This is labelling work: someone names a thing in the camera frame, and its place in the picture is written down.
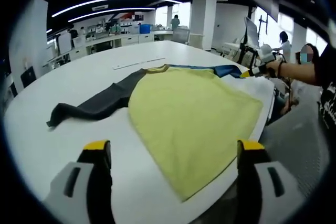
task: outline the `round table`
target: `round table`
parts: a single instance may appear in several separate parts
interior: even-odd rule
[[[86,144],[104,139],[111,141],[111,204],[118,224],[187,224],[224,194],[237,177],[236,161],[189,200],[181,202],[132,127],[128,108],[97,122],[68,119],[54,130],[46,124],[57,103],[79,105],[140,68],[165,63],[209,67],[235,64],[187,45],[149,42],[70,62],[42,76],[13,100],[4,117],[8,145],[24,182],[39,200],[45,199],[52,179],[68,162],[77,160]],[[263,102],[251,135],[257,141],[272,106],[273,83],[265,78],[225,76],[222,80]]]

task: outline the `wrist bracelet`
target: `wrist bracelet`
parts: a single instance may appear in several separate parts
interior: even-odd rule
[[[281,78],[281,65],[283,64],[283,61],[280,62],[279,66],[278,66],[278,74],[277,74],[277,77],[280,79]]]

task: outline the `blue bin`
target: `blue bin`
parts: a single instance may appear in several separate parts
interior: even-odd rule
[[[148,24],[140,25],[141,34],[149,34],[150,32],[151,32],[151,25]]]

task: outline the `black sleeve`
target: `black sleeve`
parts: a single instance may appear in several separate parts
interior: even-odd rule
[[[320,58],[314,62],[315,78],[317,84],[325,88],[336,79],[336,50],[329,44]]]
[[[50,121],[47,122],[47,125],[49,127],[56,127],[66,118],[81,118],[97,121],[109,117],[117,109],[128,106],[136,84],[145,74],[146,70],[140,69],[122,81],[113,83],[110,87],[96,94],[78,107],[58,103],[53,109]]]

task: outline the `curved led light strip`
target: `curved led light strip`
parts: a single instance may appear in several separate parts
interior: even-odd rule
[[[52,15],[52,17],[56,17],[62,13],[65,13],[69,10],[72,10],[72,9],[75,9],[77,7],[80,7],[80,6],[83,6],[83,5],[89,5],[89,4],[93,4],[93,3],[97,3],[97,2],[102,2],[102,1],[110,1],[110,0],[93,0],[93,1],[89,1],[89,2],[85,2],[85,3],[82,3],[82,4],[79,4],[79,5],[74,5],[72,7],[69,7],[69,8],[66,8],[64,10],[61,10],[60,12],[57,12],[55,14]],[[182,2],[180,1],[176,1],[176,0],[160,0],[160,1],[166,1],[166,2],[172,2],[172,3],[176,3],[176,4],[181,4]]]
[[[147,8],[147,7],[142,8],[142,7],[139,7],[139,8],[121,8],[121,9],[103,10],[101,12],[90,13],[90,14],[87,14],[87,15],[84,15],[84,16],[80,16],[78,18],[73,18],[71,20],[68,20],[68,22],[72,22],[72,21],[78,20],[80,18],[89,17],[89,16],[92,16],[92,15],[95,15],[95,14],[108,13],[108,12],[117,12],[117,11],[120,11],[120,10],[155,10],[155,8]]]

